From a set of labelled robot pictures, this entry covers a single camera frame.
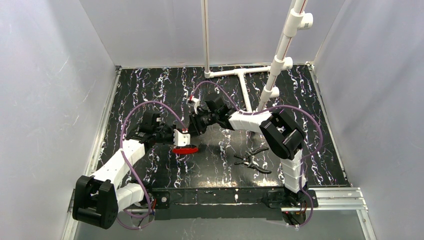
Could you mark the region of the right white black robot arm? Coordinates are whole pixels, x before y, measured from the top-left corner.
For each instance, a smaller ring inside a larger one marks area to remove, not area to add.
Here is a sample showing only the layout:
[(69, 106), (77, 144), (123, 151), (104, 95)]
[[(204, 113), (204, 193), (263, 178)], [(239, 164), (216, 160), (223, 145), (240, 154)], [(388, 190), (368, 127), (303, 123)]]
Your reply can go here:
[(194, 111), (189, 116), (188, 133), (194, 137), (204, 134), (208, 126), (218, 124), (221, 128), (244, 130), (262, 134), (266, 147), (237, 155), (238, 164), (245, 164), (262, 174), (271, 171), (255, 165), (252, 157), (260, 152), (271, 150), (280, 159), (284, 175), (281, 189), (267, 191), (261, 202), (269, 208), (317, 207), (313, 196), (308, 193), (308, 181), (304, 174), (303, 141), (306, 134), (282, 106), (271, 107), (259, 112), (245, 112), (228, 107), (216, 94), (206, 101), (207, 108), (200, 107), (197, 98), (190, 97), (187, 105)]

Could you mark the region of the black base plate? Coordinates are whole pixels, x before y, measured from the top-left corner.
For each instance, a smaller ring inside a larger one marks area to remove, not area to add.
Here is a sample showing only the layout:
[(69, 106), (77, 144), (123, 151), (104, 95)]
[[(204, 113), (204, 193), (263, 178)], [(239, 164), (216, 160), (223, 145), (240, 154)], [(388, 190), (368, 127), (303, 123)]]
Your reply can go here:
[(149, 195), (156, 201), (157, 221), (176, 219), (248, 219), (282, 220), (317, 208), (314, 190), (293, 193), (282, 186), (220, 188), (153, 188)]

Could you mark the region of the metal plate with red handle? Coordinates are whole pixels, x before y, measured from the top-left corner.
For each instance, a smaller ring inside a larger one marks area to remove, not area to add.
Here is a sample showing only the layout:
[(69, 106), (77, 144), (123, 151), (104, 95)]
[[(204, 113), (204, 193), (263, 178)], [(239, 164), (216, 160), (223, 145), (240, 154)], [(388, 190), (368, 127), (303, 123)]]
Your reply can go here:
[(185, 146), (175, 146), (172, 149), (172, 152), (177, 155), (189, 155), (194, 154), (199, 151), (199, 148), (196, 145), (189, 144)]

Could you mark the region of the black handled pliers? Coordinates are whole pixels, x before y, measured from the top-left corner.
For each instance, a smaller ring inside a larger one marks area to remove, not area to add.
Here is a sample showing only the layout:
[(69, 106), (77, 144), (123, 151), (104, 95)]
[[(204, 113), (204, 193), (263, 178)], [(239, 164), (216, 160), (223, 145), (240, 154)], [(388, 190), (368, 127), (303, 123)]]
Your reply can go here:
[(248, 168), (254, 169), (261, 174), (264, 174), (264, 175), (271, 174), (272, 173), (271, 170), (260, 167), (253, 162), (253, 157), (255, 155), (261, 152), (268, 151), (268, 150), (269, 150), (268, 147), (259, 147), (259, 148), (246, 152), (244, 155), (235, 154), (234, 157), (239, 159), (239, 161), (235, 162), (234, 165), (246, 165)]

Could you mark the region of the aluminium front rail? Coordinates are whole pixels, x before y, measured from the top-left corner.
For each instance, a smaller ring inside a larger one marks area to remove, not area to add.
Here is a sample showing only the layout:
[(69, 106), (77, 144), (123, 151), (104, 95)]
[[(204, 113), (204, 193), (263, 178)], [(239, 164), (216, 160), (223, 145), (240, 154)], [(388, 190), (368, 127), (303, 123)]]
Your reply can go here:
[(156, 188), (152, 223), (120, 213), (102, 229), (69, 220), (65, 240), (374, 240), (358, 187), (312, 187), (297, 205), (280, 187)]

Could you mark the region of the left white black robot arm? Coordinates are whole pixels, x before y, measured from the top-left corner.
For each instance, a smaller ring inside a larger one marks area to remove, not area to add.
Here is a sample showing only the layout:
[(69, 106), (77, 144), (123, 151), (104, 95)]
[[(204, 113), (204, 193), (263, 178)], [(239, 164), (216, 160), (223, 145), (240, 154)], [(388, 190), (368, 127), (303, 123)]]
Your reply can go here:
[(161, 121), (157, 112), (146, 112), (137, 126), (124, 134), (120, 149), (92, 175), (82, 175), (75, 184), (72, 217), (102, 229), (110, 228), (118, 214), (135, 203), (147, 203), (152, 211), (152, 198), (143, 181), (121, 186), (124, 176), (134, 170), (155, 144), (172, 145), (178, 129)]

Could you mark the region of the aluminium left rail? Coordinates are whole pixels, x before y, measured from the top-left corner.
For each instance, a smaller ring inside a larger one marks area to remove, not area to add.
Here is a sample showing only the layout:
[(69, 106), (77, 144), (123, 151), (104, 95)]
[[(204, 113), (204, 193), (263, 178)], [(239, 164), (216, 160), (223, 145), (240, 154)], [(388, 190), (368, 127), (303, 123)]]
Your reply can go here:
[(120, 78), (122, 69), (123, 68), (121, 65), (116, 66), (115, 77), (106, 98), (105, 106), (103, 108), (101, 118), (100, 118), (100, 123), (94, 138), (93, 147), (91, 149), (91, 153), (88, 158), (88, 163), (83, 174), (84, 176), (91, 176), (97, 169), (97, 165), (101, 157), (103, 141), (107, 131), (110, 111), (112, 109), (112, 105), (113, 105), (113, 101), (114, 101), (114, 97), (115, 97), (115, 93), (119, 83), (119, 78)]

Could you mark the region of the aluminium rail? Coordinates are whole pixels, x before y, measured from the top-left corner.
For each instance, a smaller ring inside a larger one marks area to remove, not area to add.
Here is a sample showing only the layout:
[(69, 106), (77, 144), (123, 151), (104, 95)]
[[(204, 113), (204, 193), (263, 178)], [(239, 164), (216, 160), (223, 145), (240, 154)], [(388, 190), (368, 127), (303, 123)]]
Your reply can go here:
[(122, 69), (123, 68), (121, 65), (116, 66), (115, 77), (106, 98), (105, 106), (103, 108), (101, 118), (100, 118), (100, 123), (94, 138), (93, 147), (91, 149), (91, 153), (88, 158), (88, 163), (83, 174), (84, 176), (91, 176), (97, 169), (97, 165), (101, 157), (103, 141), (107, 131), (110, 111), (112, 109), (112, 105), (113, 105), (113, 101), (114, 101), (114, 97), (115, 97), (115, 93), (119, 83), (119, 78), (120, 78)]
[(65, 240), (374, 240), (358, 187), (312, 187), (297, 205), (280, 187), (156, 188), (152, 223), (120, 213), (102, 229), (69, 220)]

